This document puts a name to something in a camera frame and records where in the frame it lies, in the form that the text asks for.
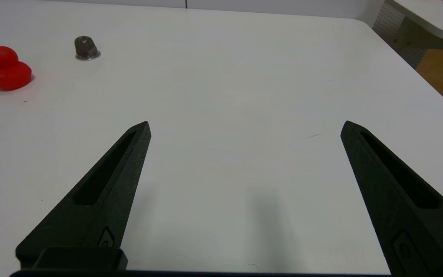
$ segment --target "white wall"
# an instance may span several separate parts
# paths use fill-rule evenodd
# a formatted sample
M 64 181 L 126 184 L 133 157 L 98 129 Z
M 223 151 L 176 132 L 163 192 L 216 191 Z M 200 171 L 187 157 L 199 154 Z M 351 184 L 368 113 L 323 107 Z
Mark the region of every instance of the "white wall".
M 64 2 L 185 8 L 186 0 L 59 0 Z
M 384 0 L 187 0 L 188 8 L 354 18 L 374 25 Z

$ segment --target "rubber duck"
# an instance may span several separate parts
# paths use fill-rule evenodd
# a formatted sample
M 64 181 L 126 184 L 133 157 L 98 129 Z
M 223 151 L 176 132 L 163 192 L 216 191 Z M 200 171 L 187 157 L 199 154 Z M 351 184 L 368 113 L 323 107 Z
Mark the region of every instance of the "rubber duck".
M 30 83 L 32 70 L 18 61 L 16 52 L 6 46 L 0 46 L 0 89 L 14 90 Z

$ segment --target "white tabletop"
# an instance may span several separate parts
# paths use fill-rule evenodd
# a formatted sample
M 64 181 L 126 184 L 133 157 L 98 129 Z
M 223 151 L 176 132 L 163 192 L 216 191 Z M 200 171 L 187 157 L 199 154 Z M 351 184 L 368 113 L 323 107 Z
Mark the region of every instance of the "white tabletop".
M 443 38 L 443 0 L 387 0 L 406 17 Z
M 99 59 L 74 58 L 79 35 Z M 443 194 L 443 98 L 360 21 L 13 0 L 0 1 L 0 45 L 35 74 L 0 92 L 0 276 L 145 120 L 129 269 L 388 273 L 346 120 Z

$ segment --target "white shelf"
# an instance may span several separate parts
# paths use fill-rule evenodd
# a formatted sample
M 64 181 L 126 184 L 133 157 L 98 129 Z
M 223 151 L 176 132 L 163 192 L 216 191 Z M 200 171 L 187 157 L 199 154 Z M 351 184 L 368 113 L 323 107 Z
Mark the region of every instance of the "white shelf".
M 443 0 L 387 0 L 406 17 L 443 38 Z

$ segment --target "pegboard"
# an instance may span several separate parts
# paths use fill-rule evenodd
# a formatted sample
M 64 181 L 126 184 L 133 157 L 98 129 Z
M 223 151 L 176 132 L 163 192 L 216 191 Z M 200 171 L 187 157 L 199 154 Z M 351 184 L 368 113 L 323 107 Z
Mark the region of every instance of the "pegboard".
M 387 2 L 384 2 L 380 8 L 378 17 L 374 23 L 372 29 L 377 33 L 387 44 L 389 44 L 404 60 L 411 65 L 411 67 L 416 68 L 423 56 L 425 55 L 426 49 L 421 48 L 400 48 L 394 47 L 396 35 L 401 23 L 403 22 L 405 16 Z

